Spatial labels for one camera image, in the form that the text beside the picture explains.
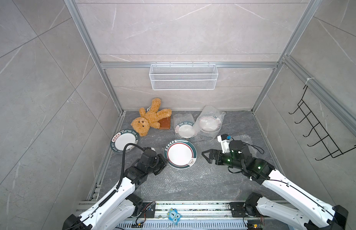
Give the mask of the bubble plate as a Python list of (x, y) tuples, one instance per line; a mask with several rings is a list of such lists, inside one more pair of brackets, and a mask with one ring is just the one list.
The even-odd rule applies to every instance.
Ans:
[(179, 139), (192, 140), (197, 136), (194, 128), (195, 120), (192, 114), (174, 114), (173, 129)]
[(225, 115), (226, 112), (211, 105), (206, 105), (196, 119), (193, 128), (197, 134), (214, 139), (221, 130)]
[(168, 143), (164, 149), (168, 164), (176, 169), (187, 169), (197, 160), (197, 150), (188, 140), (177, 139)]

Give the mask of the large bubble wrap sheet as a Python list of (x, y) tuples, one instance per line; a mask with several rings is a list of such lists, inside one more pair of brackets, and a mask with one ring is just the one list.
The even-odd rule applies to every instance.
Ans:
[(205, 201), (245, 200), (253, 193), (279, 200), (275, 192), (252, 182), (235, 169), (209, 164), (202, 151), (220, 149), (216, 140), (193, 142), (197, 160), (188, 169), (176, 169), (168, 165), (159, 175), (149, 175), (136, 191), (144, 201)]

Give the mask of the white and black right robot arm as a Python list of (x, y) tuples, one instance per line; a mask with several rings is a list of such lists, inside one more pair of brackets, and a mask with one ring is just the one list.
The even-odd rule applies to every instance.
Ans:
[(342, 206), (332, 206), (286, 178), (267, 161), (254, 157), (248, 144), (241, 140), (219, 140), (221, 150), (202, 152), (208, 163), (224, 165), (231, 172), (236, 169), (249, 180), (277, 193), (292, 208), (271, 201), (258, 193), (251, 193), (243, 209), (248, 217), (262, 215), (277, 219), (297, 230), (344, 230), (349, 212)]

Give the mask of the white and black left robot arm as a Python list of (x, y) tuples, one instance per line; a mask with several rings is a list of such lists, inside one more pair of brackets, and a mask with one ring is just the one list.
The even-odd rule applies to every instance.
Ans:
[(142, 148), (143, 153), (134, 164), (124, 170), (122, 178), (105, 196), (79, 216), (70, 215), (63, 230), (113, 230), (119, 223), (142, 212), (143, 200), (134, 194), (149, 174), (158, 175), (167, 160), (153, 148)]

